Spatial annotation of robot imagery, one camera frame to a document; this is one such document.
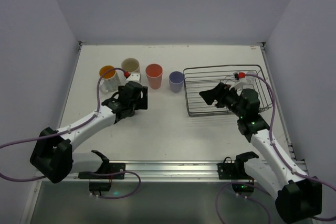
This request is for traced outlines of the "right controller box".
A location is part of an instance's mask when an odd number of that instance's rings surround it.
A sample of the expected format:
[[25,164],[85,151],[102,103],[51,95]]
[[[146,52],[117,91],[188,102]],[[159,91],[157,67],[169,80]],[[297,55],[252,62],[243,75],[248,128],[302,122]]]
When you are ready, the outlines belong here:
[[253,194],[254,188],[252,187],[254,185],[253,182],[248,182],[244,184],[232,184],[232,189],[235,192],[236,196],[243,196],[243,197],[249,197]]

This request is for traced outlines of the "aluminium mounting rail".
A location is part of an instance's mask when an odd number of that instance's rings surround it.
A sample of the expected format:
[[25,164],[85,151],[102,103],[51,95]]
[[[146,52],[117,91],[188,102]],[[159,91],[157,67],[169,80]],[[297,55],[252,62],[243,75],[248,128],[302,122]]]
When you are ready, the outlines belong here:
[[[125,163],[125,171],[97,174],[95,173],[103,165],[109,163]],[[96,157],[92,160],[76,160],[72,165],[72,170],[62,179],[71,181],[79,179],[81,172],[89,172],[97,176],[112,176],[124,174],[124,179],[113,179],[111,181],[137,182],[140,178],[142,182],[217,182],[218,178],[217,163],[219,161],[110,161],[104,162]],[[102,182],[108,179],[84,179],[85,181]]]

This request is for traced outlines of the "lavender plastic cup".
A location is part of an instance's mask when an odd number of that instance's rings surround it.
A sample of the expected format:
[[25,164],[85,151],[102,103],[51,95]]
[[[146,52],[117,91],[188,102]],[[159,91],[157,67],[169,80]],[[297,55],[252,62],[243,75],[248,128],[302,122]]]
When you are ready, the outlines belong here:
[[170,90],[179,93],[184,84],[184,75],[179,71],[171,72],[169,75]]

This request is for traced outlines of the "clear glass cup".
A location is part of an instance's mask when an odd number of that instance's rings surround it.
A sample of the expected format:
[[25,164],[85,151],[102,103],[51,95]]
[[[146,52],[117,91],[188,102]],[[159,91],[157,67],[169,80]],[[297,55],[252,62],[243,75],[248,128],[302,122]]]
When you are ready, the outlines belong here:
[[246,73],[246,76],[255,78],[256,76],[258,76],[258,74],[253,72],[253,71],[249,71],[249,72]]

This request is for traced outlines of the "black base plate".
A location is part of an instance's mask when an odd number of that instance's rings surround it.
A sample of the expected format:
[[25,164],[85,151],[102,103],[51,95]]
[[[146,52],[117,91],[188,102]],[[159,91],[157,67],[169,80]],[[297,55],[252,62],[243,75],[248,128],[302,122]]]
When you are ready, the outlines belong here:
[[245,173],[241,159],[232,160],[231,157],[225,157],[221,163],[217,163],[217,172],[221,180],[250,179],[250,176]]
[[[108,165],[103,165],[95,173],[97,174],[110,174],[125,171],[125,163],[109,163]],[[112,176],[97,176],[89,172],[81,172],[78,175],[79,179],[124,179],[124,174],[112,175]]]

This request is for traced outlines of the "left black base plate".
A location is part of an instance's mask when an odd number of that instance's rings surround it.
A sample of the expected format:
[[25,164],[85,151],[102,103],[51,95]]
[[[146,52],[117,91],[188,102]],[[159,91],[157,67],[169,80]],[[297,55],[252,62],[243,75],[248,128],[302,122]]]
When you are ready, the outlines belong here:
[[[108,165],[103,165],[95,173],[97,174],[110,174],[125,171],[125,163],[109,163]],[[89,172],[81,172],[78,175],[79,179],[124,179],[124,174],[112,175],[112,176],[97,176]]]

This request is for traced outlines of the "controller box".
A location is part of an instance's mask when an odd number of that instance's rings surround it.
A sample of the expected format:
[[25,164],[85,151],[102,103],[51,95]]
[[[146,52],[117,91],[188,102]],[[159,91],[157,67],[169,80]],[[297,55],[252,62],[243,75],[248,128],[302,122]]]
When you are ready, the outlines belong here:
[[102,192],[108,192],[111,189],[111,182],[89,182],[89,191],[92,194],[101,195]]
[[232,189],[235,192],[236,196],[243,196],[243,197],[249,197],[253,194],[254,188],[252,187],[254,185],[253,182],[248,182],[244,184],[232,184]]

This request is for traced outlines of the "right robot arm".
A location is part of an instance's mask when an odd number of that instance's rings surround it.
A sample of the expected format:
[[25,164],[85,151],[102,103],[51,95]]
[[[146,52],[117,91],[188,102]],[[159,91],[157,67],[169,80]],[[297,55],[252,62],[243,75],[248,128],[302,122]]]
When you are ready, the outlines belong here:
[[279,145],[259,113],[260,101],[255,90],[244,89],[237,93],[234,88],[220,82],[199,95],[207,105],[227,108],[238,117],[240,133],[266,162],[252,157],[239,161],[237,166],[256,179],[274,199],[277,212],[285,223],[312,218],[322,212],[322,185],[308,179]]

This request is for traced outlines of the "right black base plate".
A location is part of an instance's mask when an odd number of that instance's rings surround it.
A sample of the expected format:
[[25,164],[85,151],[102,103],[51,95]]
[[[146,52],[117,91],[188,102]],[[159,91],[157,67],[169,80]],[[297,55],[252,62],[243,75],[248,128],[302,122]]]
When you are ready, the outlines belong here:
[[217,172],[221,180],[250,179],[250,176],[245,173],[241,159],[232,160],[231,157],[225,157],[221,163],[217,163]]

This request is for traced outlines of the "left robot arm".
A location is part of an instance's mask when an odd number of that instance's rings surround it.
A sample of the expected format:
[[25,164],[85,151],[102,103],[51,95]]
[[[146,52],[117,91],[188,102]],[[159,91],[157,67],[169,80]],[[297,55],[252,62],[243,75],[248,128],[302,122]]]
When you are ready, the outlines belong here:
[[89,153],[74,154],[74,150],[101,130],[134,116],[137,110],[147,108],[148,88],[129,81],[74,125],[42,130],[30,163],[54,184],[73,173],[111,176],[110,161],[101,152],[91,150]]

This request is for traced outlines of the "left controller box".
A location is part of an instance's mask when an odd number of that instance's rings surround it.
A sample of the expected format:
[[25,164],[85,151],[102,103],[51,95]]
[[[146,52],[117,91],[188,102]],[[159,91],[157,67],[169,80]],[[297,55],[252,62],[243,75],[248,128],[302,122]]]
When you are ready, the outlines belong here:
[[111,182],[89,182],[89,191],[92,194],[101,195],[102,192],[108,192],[111,189]]

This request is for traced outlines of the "white floral mug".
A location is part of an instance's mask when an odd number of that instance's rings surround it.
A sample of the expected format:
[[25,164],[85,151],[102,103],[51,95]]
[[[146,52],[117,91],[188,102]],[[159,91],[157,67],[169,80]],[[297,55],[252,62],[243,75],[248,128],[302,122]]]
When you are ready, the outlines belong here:
[[102,78],[100,90],[103,93],[115,92],[121,84],[117,71],[113,66],[104,66],[100,69],[99,75]]

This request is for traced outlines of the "pink plastic cup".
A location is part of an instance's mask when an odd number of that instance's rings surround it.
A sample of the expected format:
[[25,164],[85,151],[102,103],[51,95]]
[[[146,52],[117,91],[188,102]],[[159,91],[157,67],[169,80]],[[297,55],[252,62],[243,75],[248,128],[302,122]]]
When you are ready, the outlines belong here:
[[159,89],[162,83],[163,68],[156,63],[146,67],[145,73],[152,89]]

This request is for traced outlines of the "beige patterned mug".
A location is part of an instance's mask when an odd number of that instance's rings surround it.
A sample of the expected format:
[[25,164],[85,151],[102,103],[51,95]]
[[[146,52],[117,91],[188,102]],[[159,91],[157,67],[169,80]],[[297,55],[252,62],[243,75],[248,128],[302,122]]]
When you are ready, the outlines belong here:
[[129,74],[132,72],[140,73],[140,63],[135,58],[127,58],[121,63],[121,68]]

